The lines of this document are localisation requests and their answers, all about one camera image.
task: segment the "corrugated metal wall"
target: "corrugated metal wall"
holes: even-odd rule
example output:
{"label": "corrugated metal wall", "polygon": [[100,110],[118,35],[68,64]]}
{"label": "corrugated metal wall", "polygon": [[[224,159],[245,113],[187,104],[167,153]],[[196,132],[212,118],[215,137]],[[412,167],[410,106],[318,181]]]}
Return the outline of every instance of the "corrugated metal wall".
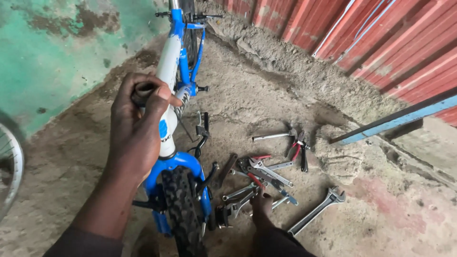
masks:
{"label": "corrugated metal wall", "polygon": [[[457,0],[213,0],[387,93],[457,86]],[[436,116],[457,126],[457,107]]]}

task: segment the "sleeve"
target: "sleeve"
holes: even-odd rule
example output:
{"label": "sleeve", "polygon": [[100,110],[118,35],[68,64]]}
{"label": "sleeve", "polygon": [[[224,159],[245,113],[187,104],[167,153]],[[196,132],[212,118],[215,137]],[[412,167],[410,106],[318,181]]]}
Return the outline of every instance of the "sleeve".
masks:
{"label": "sleeve", "polygon": [[120,257],[122,241],[69,227],[43,257]]}
{"label": "sleeve", "polygon": [[286,231],[273,227],[255,233],[254,254],[256,257],[316,257]]}

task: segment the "human hand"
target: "human hand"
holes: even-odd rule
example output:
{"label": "human hand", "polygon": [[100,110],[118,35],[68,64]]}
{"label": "human hand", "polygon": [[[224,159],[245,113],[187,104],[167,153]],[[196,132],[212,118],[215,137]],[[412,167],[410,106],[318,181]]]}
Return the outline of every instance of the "human hand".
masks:
{"label": "human hand", "polygon": [[262,216],[262,214],[269,217],[272,212],[273,197],[260,188],[259,193],[251,198],[249,203],[252,205],[252,217]]}
{"label": "human hand", "polygon": [[[152,85],[153,92],[141,115],[131,96],[135,87],[144,83]],[[159,121],[170,104],[177,107],[182,102],[154,75],[128,73],[124,77],[111,106],[110,152],[105,172],[131,179],[136,186],[146,179],[159,157]]]}

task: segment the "pliers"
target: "pliers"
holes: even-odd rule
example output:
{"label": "pliers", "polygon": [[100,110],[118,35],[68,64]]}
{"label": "pliers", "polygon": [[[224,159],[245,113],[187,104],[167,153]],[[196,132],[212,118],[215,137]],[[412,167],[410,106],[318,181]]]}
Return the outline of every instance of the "pliers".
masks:
{"label": "pliers", "polygon": [[306,160],[306,149],[310,149],[310,147],[304,142],[305,139],[305,133],[302,132],[298,135],[297,140],[292,144],[291,150],[297,146],[297,150],[295,151],[295,154],[292,157],[292,161],[295,161],[295,159],[298,156],[298,153],[300,152],[300,149],[302,150],[302,171],[303,172],[308,172],[308,161]]}

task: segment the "dirty concrete floor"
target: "dirty concrete floor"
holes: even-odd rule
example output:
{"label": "dirty concrete floor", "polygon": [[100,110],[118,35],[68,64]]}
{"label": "dirty concrete floor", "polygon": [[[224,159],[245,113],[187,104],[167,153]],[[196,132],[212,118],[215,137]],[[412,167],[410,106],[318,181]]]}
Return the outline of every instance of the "dirty concrete floor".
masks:
{"label": "dirty concrete floor", "polygon": [[[295,187],[287,190],[300,204],[279,206],[271,217],[274,224],[288,228],[323,200],[327,187],[339,185],[346,191],[346,203],[326,209],[297,236],[313,254],[457,255],[455,191],[428,177],[414,165],[414,160],[376,138],[372,145],[362,142],[355,146],[362,153],[358,156],[358,176],[352,177],[351,184],[342,184],[342,177],[329,174],[321,163],[325,153],[319,149],[326,148],[318,147],[322,140],[316,135],[322,125],[345,125],[345,119],[325,104],[292,94],[285,83],[277,82],[274,74],[253,68],[252,63],[220,41],[209,38],[205,47],[198,82],[211,89],[192,100],[184,122],[192,128],[197,122],[197,110],[210,113],[211,138],[202,155],[206,172],[211,162],[224,164],[233,152],[271,153],[273,157],[266,160],[267,165],[286,161],[290,143],[287,139],[253,143],[250,137],[283,131],[283,123],[292,121],[307,133],[315,153],[308,153],[308,174],[300,172],[298,163],[279,171],[294,182]],[[27,167],[19,196],[0,225],[0,256],[40,256],[70,224],[103,170],[108,152],[110,106],[122,76],[127,71],[153,70],[157,61],[155,51],[159,49],[159,44],[153,45],[114,69],[104,85],[36,135],[27,147]],[[175,141],[180,150],[192,146],[180,127]],[[215,199],[247,184],[247,179],[229,177],[223,188],[215,192]],[[280,197],[271,188],[268,192]],[[255,231],[249,209],[245,206],[232,223],[234,228],[207,231],[205,243],[210,256],[249,254]],[[132,208],[132,212],[124,238],[124,256],[130,255],[142,228],[152,223],[149,211]],[[160,245],[162,256],[176,256],[173,240],[161,235],[152,237]]]}

